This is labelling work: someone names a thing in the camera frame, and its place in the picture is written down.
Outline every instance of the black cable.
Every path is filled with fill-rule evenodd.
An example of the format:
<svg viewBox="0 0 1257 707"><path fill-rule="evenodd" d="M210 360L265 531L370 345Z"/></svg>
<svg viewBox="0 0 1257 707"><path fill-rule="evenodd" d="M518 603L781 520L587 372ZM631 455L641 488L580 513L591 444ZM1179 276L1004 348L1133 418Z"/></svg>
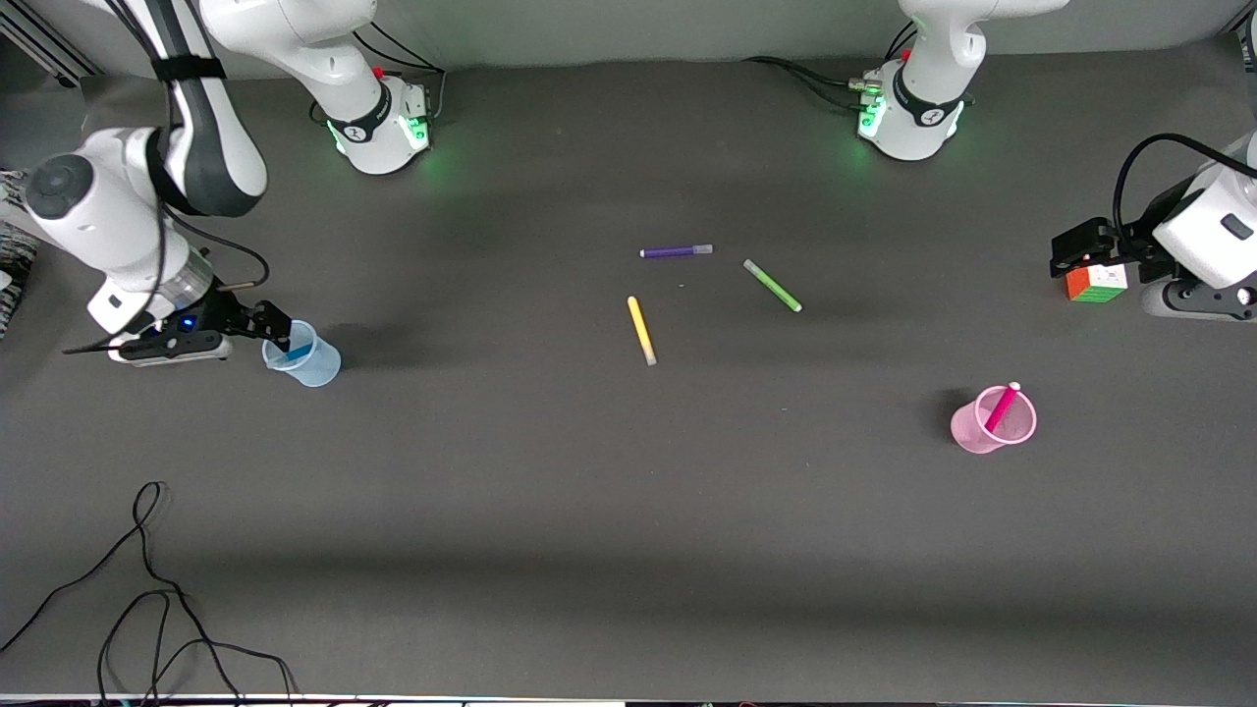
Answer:
<svg viewBox="0 0 1257 707"><path fill-rule="evenodd" d="M916 30L913 29L915 26L916 23L909 21L906 25L904 25L903 29L899 30L897 34L895 34L895 39L891 39L890 47L886 48L886 57L882 59L884 62L889 62L890 58L895 55L895 49L903 47L903 44L900 44L900 40L906 43L909 39L911 39L914 34L916 34Z"/></svg>
<svg viewBox="0 0 1257 707"><path fill-rule="evenodd" d="M427 59L420 57L419 54L416 54L415 52L412 52L410 49L410 47L406 47L401 42L397 42L396 39L393 39L393 35L391 35L387 31L385 31L385 28L382 28L378 24L376 24L375 20L371 20L371 28L375 29L376 31L378 31L380 35L383 36L385 39L387 39L388 42L392 42L402 52L405 52L405 53L410 54L411 57L414 57L415 59L422 62L427 68L432 69L434 72L436 72L439 74L444 74L445 73L445 69L442 69L442 68L437 67L436 64L429 62Z"/></svg>
<svg viewBox="0 0 1257 707"><path fill-rule="evenodd" d="M1114 186L1112 190L1112 223L1114 226L1116 226L1117 229L1119 239L1128 247L1130 245L1129 234L1126 233L1125 224L1123 224L1121 221L1121 199L1126 191L1126 177L1130 176L1130 167L1135 164L1135 160L1139 159L1139 155L1149 146L1155 145L1158 142L1177 142L1184 147L1199 152L1200 155L1204 155L1205 157L1209 157L1210 160L1218 162L1224 167L1234 170L1249 179L1257 179L1257 169L1249 167L1248 165L1241 162L1239 160L1227 156L1214 150L1213 147L1209 147L1208 145L1193 140L1185 135L1179 135L1177 132L1160 132L1151 137L1145 138L1143 142L1136 145L1134 150L1130 151L1130 155L1126 155L1126 161L1121 164L1121 170L1117 171L1117 184Z"/></svg>
<svg viewBox="0 0 1257 707"><path fill-rule="evenodd" d="M441 73L444 70L444 69L437 69L437 68L424 65L424 64L416 64L414 62L407 62L405 59L398 59L397 57L391 57L388 54L385 54L383 52L381 52L381 50L376 49L375 47L372 47L371 44L368 44L366 39L362 39L362 35L358 34L358 30L353 30L349 34L352 34L353 38L358 40L358 44L362 44L362 47L365 47L372 54L376 54L376 55L378 55L381 58L388 59L390 62L392 62L395 64L401 64L403 67L410 67L412 69L419 69L419 70L422 70L422 72Z"/></svg>
<svg viewBox="0 0 1257 707"><path fill-rule="evenodd" d="M148 501L147 506L143 506L143 501L146 496L150 496L150 492L151 492L151 499ZM279 667L283 674L284 688L288 694L289 704L292 704L292 694L293 694L293 688L295 688L297 686L297 679L295 677L293 677L292 668L288 665L287 662L284 662L283 658L279 658L278 655L272 655L269 653L263 653L260 650L253 650L249 648L243 648L230 643L222 643L211 639L209 634L206 634L205 625L201 623L200 616L197 616L197 614L190 606L187 594L184 591L182 586L180 586L178 582L160 575L157 570L153 567L152 555L148 546L147 522L148 518L152 517L153 512L156 511L157 503L161 499L161 494L162 494L162 484L160 482L148 482L142 487L140 487L140 491L136 493L134 501L132 501L131 503L131 520L133 522L132 528L127 531L122 537L119 537L117 542L114 542L113 546L109 547L109 550L104 554L104 556L96 565L92 566L91 570L84 572L78 579L67 582L50 591L48 596L43 600L43 603L40 603L40 605L35 609L34 614L31 614L31 616L26 619L26 623L23 624L21 628L19 628L18 632L14 633L8 642L5 642L4 647L0 647L0 655L3 655L6 650L9 650L9 648L19 638L21 638L23 634L26 633L26 630L35 623L35 620L43 614L44 609L52 603L54 598L57 598L58 594L94 575L114 556L114 554L118 551L119 547L122 547L123 543L126 543L133 536L138 535L141 557L143 560L145 571L148 574L151 579L166 586L162 589L153 589L141 593L134 599L132 599L131 603L127 605L127 608L122 611L122 614L111 626L108 635L106 635L106 639L101 645L101 652L97 655L97 667L96 667L97 688L98 692L101 693L101 704L103 706L108 703L107 702L108 696L104 688L104 667L107 664L109 649L113 645L113 640L117 637L118 630L122 628L122 624L126 623L127 618L132 614L132 611L134 611L145 600L153 596L161 598L163 606L162 606L161 621L157 628L157 643L153 650L153 664L150 673L150 687L148 691L145 693L145 698L143 701L141 701L140 707L148 707L150 704L148 694L153 696L153 702L151 704L153 706L160 704L161 693L158 683L161 682L161 678L165 677L166 672L173 664L175 659L186 648L197 644L204 644L209 648L210 657L214 659L214 665L219 674L219 678L222 681L222 684L225 684L228 689L231 691L233 696L235 696L238 702L243 699L244 696L240 692L240 689L236 688L236 686L231 682L231 678L228 676L226 669L222 667L221 658L219 657L220 648L224 650L233 650L254 658L261 658L265 660L274 662ZM180 647L180 649L177 649L166 660L165 665L158 668L161 663L161 648L162 648L162 642L165 639L166 623L170 616L171 596L173 596L178 601L180 608L187 615L189 620L191 620L200 638L192 639L189 643Z"/></svg>
<svg viewBox="0 0 1257 707"><path fill-rule="evenodd" d="M892 49L890 50L890 55L889 55L889 57L886 57L886 60L889 62L889 60L890 60L891 58L894 58L894 57L895 57L895 54L899 54L899 53L900 53L900 50L903 50L903 49L904 49L904 47L908 47L908 43L909 43L909 42L911 42L911 40L913 40L913 39L914 39L915 36L916 36L916 30L915 30L915 29L914 29L913 31L908 33L908 36L905 36L903 42L900 42L899 44L896 44L896 45L895 45L895 47L894 47L894 48L892 48Z"/></svg>
<svg viewBox="0 0 1257 707"><path fill-rule="evenodd" d="M143 489L147 488L147 487L148 487L148 484L145 484L143 488L141 488L141 492L143 492ZM9 637L9 640L6 640L4 643L4 645L0 645L0 655L4 655L4 653L6 650L9 650L9 648L13 647L13 644L16 643L19 638L21 638L21 634L26 633L26 629L29 629L31 626L31 624L35 623L35 619L38 619L39 615L44 613L44 609L48 608L48 605L53 601L53 599L57 599L58 594L65 591L67 589L77 585L78 582L83 581L85 579L89 579L91 576L93 576L94 574L97 574L98 571L101 571L101 567L103 567L106 564L108 564L109 560L113 559L113 555L118 552L118 548L122 547L122 545L124 542L127 542L128 540L131 540L132 536L134 536L137 532L140 532L140 526L142 523L145 523L145 522L148 521L148 516L152 515L153 508L156 508L156 504L152 508L148 508L148 511L143 515L143 517L140 520L140 522L136 523L136 526L133 528L131 528L129 531L127 531L126 535L123 535L122 537L119 537L118 541L114 542L112 547L109 547L109 550L104 554L104 556L101 557L101 560L96 565L92 565L91 570L83 572L78 579L68 581L68 582L63 584L62 586L58 586L57 589L49 591L48 596L45 596L44 600L39 603L39 606L35 608L35 613L31 614L29 619L26 619L26 623L23 624L20 629L18 629L16 632L14 632L14 634L11 637Z"/></svg>
<svg viewBox="0 0 1257 707"><path fill-rule="evenodd" d="M1239 31L1239 28L1244 26L1244 23L1248 21L1248 18L1251 15L1252 13L1244 13L1243 15L1239 15L1239 18L1236 19L1236 21L1232 23L1232 25L1227 29L1227 31Z"/></svg>
<svg viewBox="0 0 1257 707"><path fill-rule="evenodd" d="M153 681L153 684L152 684L152 687L150 687L150 691L155 691L156 689L157 683L161 682L161 679L166 676L166 672L170 671L170 668L175 664L175 660L180 657L180 654L184 653L184 650L187 650L189 648L191 648L194 645L202 645L205 643L206 643L205 639L194 638L192 640L189 640L184 645L180 645L178 649L176 649L175 653L171 654L170 659L166 660L166 664L162 665L161 671L157 672L157 679ZM210 643L212 643L215 648L222 648L225 650L234 650L236 653L243 653L243 654L250 655L253 658L261 658L264 660L270 660L270 662L275 663L275 665L279 667L279 674L280 674L280 677L284 679L284 693L288 696L288 704L289 704L289 707L292 707L292 704L293 704L293 692L297 689L297 677L293 676L293 669L288 667L288 663L283 658L280 658L278 655L272 655L270 653L263 653L260 650L253 650L253 649L244 648L244 647L240 647L240 645L233 645L230 643L222 643L220 640L214 640L214 642L210 642ZM148 698L148 693L146 692L145 693L145 699L147 699L147 698Z"/></svg>
<svg viewBox="0 0 1257 707"><path fill-rule="evenodd" d="M774 67L781 67L788 72L798 72L815 82L823 83L825 86L833 86L836 88L847 87L847 82L842 79L827 77L822 73L817 73L804 67L803 64L799 64L798 62L791 62L789 59L782 59L781 57L763 57L763 55L748 57L743 59L743 62L752 62L755 64L772 64Z"/></svg>
<svg viewBox="0 0 1257 707"><path fill-rule="evenodd" d="M113 14L117 15L118 20L127 29L127 31L131 33L131 35L136 39L136 42L140 43L141 48L143 48L143 50L145 50L145 54L148 57L148 60L150 62L156 62L160 58L158 54L157 54L157 49L153 48L153 45L148 42L148 36L145 35L143 30L140 26L140 21L136 19L136 15L132 14L131 8L128 8L124 4L121 4L118 0L106 0L106 4L109 6L111 10L113 10ZM166 130L167 130L167 135L168 135L168 131L170 131L170 127L171 127L171 121L170 121L171 111L172 111L172 107L171 107L171 102L170 102L170 87L167 86L167 91L166 91L166 116L167 116ZM97 340L96 342L88 343L87 346L78 346L78 347L74 347L74 348L65 348L65 350L62 351L62 353L64 353L67 356L74 356L74 355L78 355L78 353L99 353L102 351L113 351L113 350L117 350L118 347L117 346L109 346L109 342L112 342L116 337L121 336L128 328L131 328L136 323L136 321L140 320L140 317L142 315L145 315L148 311L148 307L153 303L153 299L157 297L157 292L161 289L161 277L162 277L162 273L166 272L166 223L161 218L161 209L160 209L161 204L162 204L162 201L161 201L161 198L158 196L157 198L157 205L158 205L158 210L157 210L157 274L153 278L153 286L152 286L152 288L150 288L148 296L145 298L143 306L140 307L140 309L137 309L136 313L132 315L129 320L127 320L127 323L123 325L121 328L118 328L118 331L116 331L113 333L109 333L109 335L106 335L102 338Z"/></svg>
<svg viewBox="0 0 1257 707"><path fill-rule="evenodd" d="M830 96L828 93L825 93L821 89L821 87L813 84L808 79L810 78L815 78L816 81L825 82L826 86L832 86L832 87L838 87L838 86L846 87L847 82L845 82L845 81L843 82L838 82L837 79L830 78L830 77L823 75L823 74L818 74L818 73L813 72L812 69L808 69L807 67L799 65L799 64L797 64L794 62L791 62L788 59L779 59L777 57L750 57L750 58L743 59L743 60L744 62L757 63L757 64L771 64L771 65L774 65L774 67L781 67L782 69L786 70L786 73L788 73L789 75L792 75L796 79L798 79L798 82L802 83L804 88L807 88L808 91L811 91L821 101L825 101L826 103L828 103L831 106L836 106L836 107L846 109L846 111L854 111L856 113L864 111L862 106L859 106L856 103L845 103L845 102L838 101L837 98Z"/></svg>
<svg viewBox="0 0 1257 707"><path fill-rule="evenodd" d="M258 260L258 264L261 265L261 277L259 277L258 279L249 281L249 282L241 282L241 283L236 283L236 284L224 284L224 286L219 287L219 292L236 292L236 291L240 291L240 289L249 289L249 288L253 288L253 287L259 287L263 283L265 283L268 279L270 279L270 263L268 263L266 259L263 258L261 254L258 253L256 250L254 250L251 248L248 248L245 245L240 245L239 243L236 243L234 240L230 240L228 238L222 238L221 235L214 235L212 233L207 233L205 230L201 230L201 229L194 226L192 224L190 224L186 220L184 220L182 216L180 216L178 214L176 214L170 208L170 205L162 205L162 210L166 211L166 215L170 216L171 220L173 220L176 224L178 224L178 225L184 226L185 229L195 233L196 235L204 238L205 240L209 240L211 243L217 243L219 245L225 245L228 248L239 250L239 252L244 253L245 255L249 255L254 260Z"/></svg>
<svg viewBox="0 0 1257 707"><path fill-rule="evenodd" d="M101 652L96 657L96 687L97 692L101 694L101 704L108 704L108 696L106 694L104 691L104 662L107 655L109 654L109 648L113 645L113 638L118 634L118 629L122 628L122 624L123 621L127 620L127 616L129 616L131 613L134 611L136 608L140 606L140 604L143 603L143 600L148 599L150 596L160 596L165 604L165 606L162 608L162 620L157 629L157 649L153 652L152 674L153 676L157 674L157 665L161 663L161 638L166 632L166 616L170 614L170 594L173 593L170 591L168 589L155 589L141 593L138 596L131 600L131 604L127 604L127 608L122 610L122 614L113 623L113 626L109 628L109 633L104 637L104 643L101 644Z"/></svg>
<svg viewBox="0 0 1257 707"><path fill-rule="evenodd" d="M310 107L308 111L305 111L305 117L309 118L309 121L317 126L326 126L327 125L326 118L321 121L314 117L314 108L318 108L318 101L310 101Z"/></svg>

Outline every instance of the rubik's cube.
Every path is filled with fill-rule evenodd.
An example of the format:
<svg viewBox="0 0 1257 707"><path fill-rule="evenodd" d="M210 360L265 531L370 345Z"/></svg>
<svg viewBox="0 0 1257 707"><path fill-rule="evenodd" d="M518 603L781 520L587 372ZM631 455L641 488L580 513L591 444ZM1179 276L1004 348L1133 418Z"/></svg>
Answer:
<svg viewBox="0 0 1257 707"><path fill-rule="evenodd" d="M1091 265L1065 276L1065 292L1072 302L1107 302L1126 289L1125 265Z"/></svg>

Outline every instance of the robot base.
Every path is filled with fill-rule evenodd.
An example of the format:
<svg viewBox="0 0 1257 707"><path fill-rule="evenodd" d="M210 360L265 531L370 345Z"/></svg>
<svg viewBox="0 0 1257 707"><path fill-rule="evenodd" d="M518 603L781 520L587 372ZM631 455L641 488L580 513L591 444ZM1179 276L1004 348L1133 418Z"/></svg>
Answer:
<svg viewBox="0 0 1257 707"><path fill-rule="evenodd" d="M865 72L864 78L881 81L889 87L903 64L899 59L887 62L881 68ZM913 113L899 103L895 92L886 91L861 116L857 135L890 157L915 162L933 156L947 138L955 135L957 120L963 109L964 103L959 103L950 116L940 116L938 125L921 127Z"/></svg>
<svg viewBox="0 0 1257 707"><path fill-rule="evenodd" d="M411 86L400 78L381 79L391 94L390 114L371 140L352 142L328 125L336 148L349 159L360 172L386 175L405 167L415 155L431 143L427 120L427 96L422 86Z"/></svg>

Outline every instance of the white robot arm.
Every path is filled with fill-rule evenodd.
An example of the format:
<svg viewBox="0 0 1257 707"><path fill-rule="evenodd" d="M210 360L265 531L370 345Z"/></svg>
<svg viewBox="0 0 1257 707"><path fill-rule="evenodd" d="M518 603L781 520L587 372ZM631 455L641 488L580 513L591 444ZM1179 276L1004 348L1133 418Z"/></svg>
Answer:
<svg viewBox="0 0 1257 707"><path fill-rule="evenodd" d="M266 302L245 308L162 213L239 216L266 187L261 155L222 86L222 68L186 0L84 0L116 14L145 45L180 122L92 133L43 162L26 209L54 245L104 273L88 312L111 332L75 351L109 351L136 366L226 357L228 335L287 350L289 320Z"/></svg>
<svg viewBox="0 0 1257 707"><path fill-rule="evenodd" d="M343 38L376 14L375 0L201 0L224 47L302 82L328 116L337 148L360 171L400 170L430 145L424 88L377 78Z"/></svg>
<svg viewBox="0 0 1257 707"><path fill-rule="evenodd" d="M987 57L978 23L1058 10L1070 0L899 0L916 25L905 63L891 58L865 72L889 87L859 126L859 135L896 160L924 160L955 133L962 96Z"/></svg>
<svg viewBox="0 0 1257 707"><path fill-rule="evenodd" d="M1213 161L1156 196L1138 220L1123 224L1126 175L1158 142L1178 142ZM1097 264L1139 263L1139 279L1148 286L1141 303L1150 315L1257 321L1254 165L1257 132L1226 152L1175 133L1144 140L1119 172L1112 220L1090 219L1052 239L1052 277Z"/></svg>

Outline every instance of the green led light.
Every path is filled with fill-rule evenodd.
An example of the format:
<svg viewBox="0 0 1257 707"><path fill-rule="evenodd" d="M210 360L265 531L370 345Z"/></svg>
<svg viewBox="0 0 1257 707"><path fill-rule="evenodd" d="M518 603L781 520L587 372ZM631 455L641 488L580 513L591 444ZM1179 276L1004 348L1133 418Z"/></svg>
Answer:
<svg viewBox="0 0 1257 707"><path fill-rule="evenodd" d="M401 126L402 135L406 136L406 142L410 142L412 150L419 151L427 147L427 131L424 118L403 118L402 116L397 116L397 125Z"/></svg>
<svg viewBox="0 0 1257 707"><path fill-rule="evenodd" d="M332 133L332 140L336 141L336 151L344 155L344 145L341 145L341 136L336 132L336 128L332 127L332 121L327 121L327 130Z"/></svg>
<svg viewBox="0 0 1257 707"><path fill-rule="evenodd" d="M947 128L948 137L955 135L955 126L960 125L960 113L963 112L964 112L964 101L960 101L960 104L955 107L955 117L952 118L952 127Z"/></svg>
<svg viewBox="0 0 1257 707"><path fill-rule="evenodd" d="M881 127L881 118L886 114L886 97L879 96L871 106L865 107L865 117L860 121L860 135L874 137Z"/></svg>

